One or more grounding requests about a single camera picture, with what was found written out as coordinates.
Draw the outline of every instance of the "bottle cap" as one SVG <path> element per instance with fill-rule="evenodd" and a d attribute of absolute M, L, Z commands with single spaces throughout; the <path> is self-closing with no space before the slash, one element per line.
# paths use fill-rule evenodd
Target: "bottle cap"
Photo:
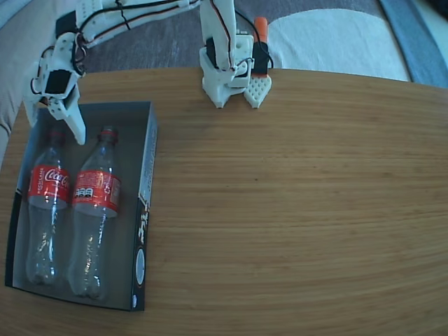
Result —
<path fill-rule="evenodd" d="M 114 126 L 103 126 L 98 135 L 98 139 L 111 141 L 116 144 L 118 142 L 118 130 Z"/>

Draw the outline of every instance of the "red bottle label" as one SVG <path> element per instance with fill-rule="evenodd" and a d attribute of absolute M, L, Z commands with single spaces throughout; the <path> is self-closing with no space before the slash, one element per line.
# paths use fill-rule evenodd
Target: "red bottle label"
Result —
<path fill-rule="evenodd" d="M 28 197 L 57 197 L 69 201 L 69 173 L 55 166 L 39 164 L 33 168 Z"/>
<path fill-rule="evenodd" d="M 80 171 L 76 178 L 73 204 L 96 204 L 118 212 L 120 186 L 120 179 L 105 171 Z"/>

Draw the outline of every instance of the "wood grain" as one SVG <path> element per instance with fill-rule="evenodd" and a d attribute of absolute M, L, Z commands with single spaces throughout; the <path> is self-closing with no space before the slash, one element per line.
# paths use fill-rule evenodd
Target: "wood grain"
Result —
<path fill-rule="evenodd" d="M 448 92 L 274 70 L 260 110 L 216 110 L 199 69 L 96 73 L 82 102 L 160 121 L 146 311 L 0 287 L 2 335 L 446 335 Z M 1 277 L 29 127 L 0 174 Z"/>

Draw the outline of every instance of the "cardboard box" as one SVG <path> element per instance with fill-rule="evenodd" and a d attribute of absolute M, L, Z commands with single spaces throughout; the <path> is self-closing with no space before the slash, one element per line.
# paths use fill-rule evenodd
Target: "cardboard box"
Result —
<path fill-rule="evenodd" d="M 144 310 L 145 261 L 148 230 L 148 211 L 157 139 L 157 121 L 149 102 L 88 104 L 80 106 L 86 127 L 87 141 L 79 146 L 67 126 L 56 121 L 46 109 L 39 111 L 38 122 L 30 132 L 24 153 L 19 181 L 10 220 L 6 254 L 5 285 L 23 291 L 59 300 L 127 311 Z M 97 135 L 103 125 L 118 129 L 115 146 L 116 163 L 121 178 L 120 206 L 113 227 L 104 229 L 108 248 L 106 278 L 108 295 L 103 301 L 76 297 L 66 280 L 73 237 L 73 213 L 69 207 L 59 227 L 62 276 L 58 286 L 36 286 L 27 280 L 25 263 L 29 241 L 29 214 L 27 191 L 30 173 L 36 158 L 48 145 L 46 134 L 56 124 L 66 128 L 64 163 L 70 173 L 71 190 L 76 175 L 97 144 Z"/>

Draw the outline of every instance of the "plastic bottle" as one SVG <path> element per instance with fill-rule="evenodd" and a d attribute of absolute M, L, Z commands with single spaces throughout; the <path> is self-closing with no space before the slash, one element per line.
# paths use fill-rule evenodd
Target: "plastic bottle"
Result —
<path fill-rule="evenodd" d="M 120 194 L 114 162 L 118 132 L 103 127 L 98 140 L 76 179 L 68 280 L 75 295 L 103 300 L 107 294 L 106 256 L 111 247 L 107 241 L 111 238 L 111 221 L 118 215 Z"/>
<path fill-rule="evenodd" d="M 45 285 L 53 285 L 60 272 L 56 234 L 69 201 L 69 173 L 62 163 L 64 133 L 53 130 L 49 136 L 49 146 L 34 163 L 29 182 L 26 261 L 28 280 Z"/>

